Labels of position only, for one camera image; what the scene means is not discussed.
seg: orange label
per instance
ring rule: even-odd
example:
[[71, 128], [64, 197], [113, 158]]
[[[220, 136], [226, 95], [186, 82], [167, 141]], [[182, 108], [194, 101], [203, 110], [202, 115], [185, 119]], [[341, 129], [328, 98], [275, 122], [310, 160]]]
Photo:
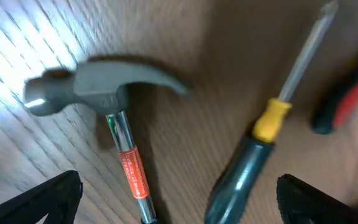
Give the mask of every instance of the orange label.
[[136, 199], [143, 199], [149, 195], [149, 186], [144, 175], [142, 161], [135, 146], [133, 149], [119, 153], [122, 166]]

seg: black hammer head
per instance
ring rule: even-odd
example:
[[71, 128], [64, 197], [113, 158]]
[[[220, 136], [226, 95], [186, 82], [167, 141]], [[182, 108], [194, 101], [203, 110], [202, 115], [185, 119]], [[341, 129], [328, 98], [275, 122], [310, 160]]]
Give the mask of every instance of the black hammer head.
[[[64, 75], [49, 75], [53, 72]], [[66, 105], [82, 103], [97, 114], [116, 114], [128, 107], [126, 84], [152, 83], [187, 94], [186, 87], [166, 72], [149, 65], [130, 62], [89, 62], [75, 72], [46, 71], [29, 80], [24, 89], [24, 105], [36, 116], [61, 111]]]

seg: wood grain surface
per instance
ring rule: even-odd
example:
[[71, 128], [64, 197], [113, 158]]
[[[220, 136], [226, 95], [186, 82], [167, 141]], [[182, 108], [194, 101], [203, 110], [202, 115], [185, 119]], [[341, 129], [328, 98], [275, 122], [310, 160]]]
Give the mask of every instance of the wood grain surface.
[[[99, 57], [137, 58], [192, 90], [130, 88], [129, 122], [157, 212], [202, 223], [209, 193], [247, 126], [276, 96], [326, 1], [0, 0], [0, 203], [65, 170], [84, 194], [76, 223], [139, 223], [105, 119], [82, 105], [35, 117], [25, 80]], [[275, 186], [288, 173], [358, 204], [358, 107], [340, 130], [313, 134], [324, 94], [358, 65], [358, 0], [339, 12], [295, 95], [242, 223], [281, 223]]]

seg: pliers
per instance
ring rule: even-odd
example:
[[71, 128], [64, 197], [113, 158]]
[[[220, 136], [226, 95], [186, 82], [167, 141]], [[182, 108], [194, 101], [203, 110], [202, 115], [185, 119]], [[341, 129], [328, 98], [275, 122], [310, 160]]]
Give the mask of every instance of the pliers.
[[358, 105], [358, 69], [328, 95], [311, 122], [318, 134], [330, 134], [340, 128]]

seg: miniature hammer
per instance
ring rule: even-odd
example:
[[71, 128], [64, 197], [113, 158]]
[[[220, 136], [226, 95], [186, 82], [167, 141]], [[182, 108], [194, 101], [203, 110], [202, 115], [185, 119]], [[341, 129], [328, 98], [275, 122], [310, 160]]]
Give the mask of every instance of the miniature hammer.
[[63, 78], [44, 73], [29, 80], [25, 85], [24, 105], [36, 116], [58, 113], [72, 103], [87, 105], [97, 114], [105, 115], [132, 194], [137, 199], [142, 223], [157, 223], [142, 161], [125, 114], [129, 105], [126, 84], [163, 85], [181, 95], [187, 93], [186, 87], [166, 72], [140, 63], [90, 62], [79, 65], [75, 72], [65, 72], [68, 75]]

